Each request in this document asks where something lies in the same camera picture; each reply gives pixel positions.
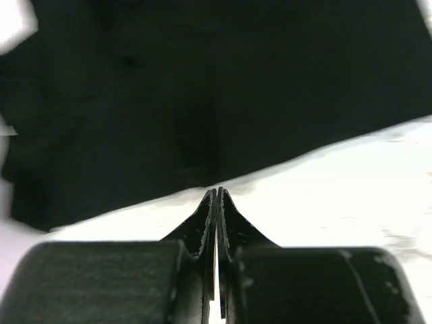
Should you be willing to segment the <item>black t shirt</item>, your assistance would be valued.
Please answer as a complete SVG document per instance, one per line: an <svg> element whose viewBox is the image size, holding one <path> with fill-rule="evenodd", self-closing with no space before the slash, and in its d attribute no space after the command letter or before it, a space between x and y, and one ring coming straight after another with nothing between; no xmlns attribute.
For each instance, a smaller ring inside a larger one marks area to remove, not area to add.
<svg viewBox="0 0 432 324"><path fill-rule="evenodd" d="M33 1L1 56L1 174L37 230L431 114L415 1Z"/></svg>

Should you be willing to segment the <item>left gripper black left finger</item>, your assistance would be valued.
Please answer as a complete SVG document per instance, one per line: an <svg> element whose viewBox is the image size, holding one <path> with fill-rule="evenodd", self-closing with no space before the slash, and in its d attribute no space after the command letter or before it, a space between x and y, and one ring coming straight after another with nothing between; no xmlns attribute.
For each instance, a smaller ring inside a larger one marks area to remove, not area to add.
<svg viewBox="0 0 432 324"><path fill-rule="evenodd" d="M3 324L207 323L214 298L216 190L158 241L43 242L1 301Z"/></svg>

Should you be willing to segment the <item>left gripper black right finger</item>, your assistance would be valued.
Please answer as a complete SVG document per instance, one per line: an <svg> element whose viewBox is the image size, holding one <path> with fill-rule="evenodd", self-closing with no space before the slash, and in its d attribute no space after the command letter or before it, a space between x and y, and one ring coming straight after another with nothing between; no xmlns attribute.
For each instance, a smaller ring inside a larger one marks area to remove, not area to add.
<svg viewBox="0 0 432 324"><path fill-rule="evenodd" d="M227 323L423 323L396 258L375 247L284 248L219 188L221 316Z"/></svg>

